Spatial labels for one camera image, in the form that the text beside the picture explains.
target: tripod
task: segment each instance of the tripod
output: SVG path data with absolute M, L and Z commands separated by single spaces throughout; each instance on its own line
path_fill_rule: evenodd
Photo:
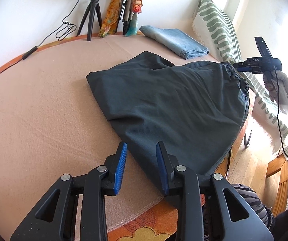
M 95 11 L 97 14 L 97 19 L 98 19 L 98 23 L 99 23 L 99 28 L 102 27 L 102 16 L 101 16 L 101 10 L 99 8 L 99 4 L 98 4 L 99 0 L 90 0 L 89 5 L 86 8 L 86 11 L 84 13 L 84 16 L 82 18 L 82 22 L 80 23 L 78 32 L 76 36 L 79 36 L 83 25 L 85 23 L 86 17 L 89 13 L 89 20 L 88 20 L 88 30 L 87 30 L 87 41 L 89 42 L 92 39 L 92 31 L 93 31 L 93 24 L 94 24 L 94 18 L 95 18 Z

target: power cord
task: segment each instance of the power cord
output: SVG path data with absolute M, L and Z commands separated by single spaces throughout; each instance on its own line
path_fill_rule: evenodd
M 277 115 L 277 119 L 278 119 L 278 126 L 279 126 L 279 132 L 280 132 L 280 139 L 281 139 L 281 144 L 282 144 L 283 153 L 284 153 L 284 155 L 288 158 L 288 155 L 286 154 L 286 152 L 285 152 L 285 150 L 284 150 L 284 146 L 283 146 L 283 139 L 282 139 L 281 128 L 280 128 L 280 120 L 279 120 L 279 112 L 280 112 L 280 90 L 279 90 L 278 74 L 276 73 L 276 70 L 274 70 L 274 72 L 275 72 L 276 83 L 277 83 L 277 87 L 278 87 L 278 115 Z
M 65 16 L 63 19 L 62 19 L 62 25 L 60 27 L 58 27 L 56 30 L 54 30 L 52 33 L 50 33 L 49 35 L 46 36 L 46 38 L 44 40 L 42 40 L 42 42 L 37 45 L 37 46 L 34 46 L 33 48 L 31 48 L 28 52 L 26 52 L 19 61 L 15 62 L 14 64 L 8 66 L 6 69 L 4 69 L 3 71 L 0 72 L 0 74 L 2 72 L 4 72 L 5 70 L 7 70 L 8 68 L 16 65 L 17 63 L 19 63 L 21 60 L 24 60 L 26 59 L 27 57 L 29 57 L 32 53 L 34 53 L 35 51 L 37 51 L 38 47 L 42 45 L 42 43 L 50 36 L 52 35 L 53 33 L 56 33 L 55 37 L 58 39 L 58 41 L 62 41 L 63 39 L 65 39 L 67 37 L 67 35 L 69 35 L 70 33 L 74 32 L 76 29 L 77 29 L 77 26 L 73 23 L 70 23 L 70 22 L 67 22 L 65 21 L 65 19 L 71 15 L 71 13 L 73 12 L 73 10 L 75 9 L 75 7 L 77 6 L 77 4 L 79 3 L 80 0 L 77 1 L 77 3 L 75 4 L 75 6 L 72 8 L 71 12 Z

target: hand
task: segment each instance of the hand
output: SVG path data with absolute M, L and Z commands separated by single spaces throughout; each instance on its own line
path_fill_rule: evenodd
M 288 77 L 285 73 L 281 72 L 280 70 L 276 71 L 278 81 L 279 81 L 279 91 L 280 91 L 280 104 L 286 103 L 288 100 Z M 272 83 L 268 81 L 267 77 L 263 75 L 264 86 L 269 92 L 269 97 L 272 102 L 278 102 L 278 92 L 277 92 L 277 82 L 276 82 L 276 74 L 275 71 L 272 71 Z

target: gloved hand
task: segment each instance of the gloved hand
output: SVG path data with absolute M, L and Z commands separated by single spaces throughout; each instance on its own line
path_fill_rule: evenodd
M 285 73 L 280 70 L 276 71 L 278 81 L 279 81 L 279 91 L 280 91 L 280 110 L 284 114 L 288 114 L 288 77 Z M 270 83 L 265 75 L 263 75 L 263 81 L 265 88 L 269 92 L 269 97 L 272 102 L 276 101 L 278 103 L 278 87 L 276 82 L 275 71 L 272 71 L 272 83 Z

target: folded blue garment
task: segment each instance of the folded blue garment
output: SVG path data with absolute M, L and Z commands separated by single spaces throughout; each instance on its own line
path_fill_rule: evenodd
M 179 29 L 160 29 L 150 25 L 143 25 L 139 30 L 145 36 L 164 44 L 185 60 L 204 56 L 210 52 L 208 48 Z

